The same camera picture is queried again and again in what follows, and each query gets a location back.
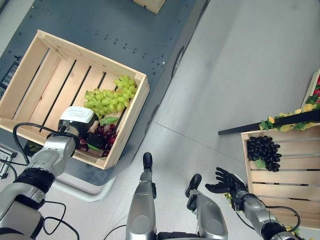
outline concrete floor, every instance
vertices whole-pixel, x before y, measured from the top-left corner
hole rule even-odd
[[[0,14],[0,54],[31,4],[11,0]],[[151,152],[158,232],[196,232],[197,220],[186,208],[184,191],[193,174],[200,173],[199,189],[221,207],[229,239],[259,240],[222,195],[204,187],[216,182],[217,166],[246,181],[240,135],[218,136],[217,132],[299,108],[319,67],[318,0],[211,0],[133,164],[118,176],[109,195],[88,203],[52,189],[47,199],[67,205],[65,220],[81,239],[103,239],[112,228],[126,223],[143,170],[142,156]],[[11,181],[2,180],[0,190]],[[47,204],[41,212],[59,217],[61,210]],[[300,232],[306,239],[320,240],[318,230]],[[108,239],[124,237],[121,228]],[[61,226],[52,236],[41,232],[39,239],[75,236]]]

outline electrical wire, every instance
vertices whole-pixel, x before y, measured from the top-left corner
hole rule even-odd
[[[14,174],[14,179],[16,179],[18,177],[17,171],[13,166],[10,165],[10,163],[11,163],[10,161],[5,161],[5,160],[0,159],[0,162],[7,165],[12,170],[12,172]]]
[[[242,217],[240,217],[240,215],[239,215],[238,212],[235,212],[235,213],[236,213],[236,215],[240,218],[240,220],[241,220],[247,227],[249,227],[249,228],[251,228],[252,230],[255,231],[255,229],[254,229],[252,226],[250,226],[248,223],[245,222],[245,220],[242,219]]]
[[[70,228],[75,233],[76,239],[80,240],[78,231],[75,230],[69,223],[67,223],[59,218],[53,217],[53,216],[47,216],[46,218],[44,218],[44,220],[47,220],[47,219],[53,219],[53,220],[59,221],[60,223],[63,223],[64,225],[66,225],[68,228]]]
[[[292,233],[292,232],[294,232],[295,230],[297,230],[299,228],[300,223],[301,223],[301,218],[300,218],[299,214],[296,212],[296,210],[294,210],[293,208],[288,207],[288,206],[265,206],[265,207],[267,209],[287,209],[287,210],[290,210],[291,212],[293,212],[296,215],[297,224],[295,225],[294,228],[292,228],[288,232]]]
[[[117,226],[116,228],[112,229],[112,230],[105,236],[105,238],[104,238],[103,240],[106,240],[107,237],[108,237],[114,230],[117,230],[117,229],[122,228],[122,227],[125,227],[125,226],[127,226],[127,225],[120,225],[120,226]]]
[[[43,224],[43,230],[44,230],[45,234],[47,234],[47,235],[52,235],[52,234],[57,230],[57,228],[59,227],[59,225],[61,224],[61,221],[64,219],[65,214],[66,214],[66,210],[67,210],[67,206],[66,206],[64,203],[58,202],[58,201],[45,201],[45,202],[48,203],[48,204],[58,204],[58,205],[62,205],[63,208],[64,208],[64,209],[63,209],[63,214],[62,214],[62,216],[61,216],[58,224],[57,224],[57,225],[55,226],[55,228],[52,230],[52,232],[48,232],[48,230],[46,229],[45,224]]]
[[[48,132],[51,132],[51,133],[54,133],[54,134],[59,134],[59,132],[55,131],[55,130],[52,130],[46,126],[41,126],[39,124],[36,124],[36,123],[32,123],[32,122],[21,122],[21,123],[18,123],[17,125],[14,126],[13,128],[13,139],[14,139],[14,142],[15,144],[17,145],[18,149],[20,150],[20,152],[22,153],[22,156],[25,160],[25,163],[28,165],[30,163],[23,147],[21,146],[20,142],[19,142],[19,139],[18,139],[18,135],[17,135],[17,130],[19,127],[21,126],[33,126],[33,127],[37,127],[39,129],[44,129],[44,130],[47,130]]]

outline robotic hand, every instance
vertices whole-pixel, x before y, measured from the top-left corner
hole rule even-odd
[[[248,193],[245,184],[238,177],[220,167],[216,170],[216,179],[220,182],[206,184],[205,187],[215,194],[230,193],[232,208],[235,211],[243,211],[254,230],[264,240],[297,240],[291,232],[286,231],[256,195]]]

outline metal table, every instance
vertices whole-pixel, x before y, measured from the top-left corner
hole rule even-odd
[[[101,170],[71,159],[66,173],[102,186],[131,164],[209,1],[167,0],[159,14],[131,0],[34,1],[0,58],[0,80],[40,29],[147,74],[150,85],[118,164]],[[0,97],[4,91],[0,87]],[[17,149],[3,129],[0,143]]]

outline wooden crate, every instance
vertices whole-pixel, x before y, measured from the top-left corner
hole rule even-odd
[[[133,0],[135,3],[140,6],[150,10],[151,12],[158,14],[162,5],[166,0]]]
[[[281,147],[280,171],[256,167],[248,160],[247,140],[267,135]],[[320,229],[320,124],[304,131],[249,131],[241,134],[249,192],[267,206],[287,206],[301,217],[301,225]],[[285,225],[295,226],[297,218],[288,210],[272,209]]]
[[[74,158],[107,169],[117,164],[149,93],[147,76],[86,48],[38,30],[0,101],[0,127],[13,131],[20,122],[53,130],[69,106],[83,106],[86,90],[116,88],[114,80],[127,75],[137,92],[117,123],[117,138],[107,157],[79,150]],[[43,145],[48,132],[23,126],[18,134]]]

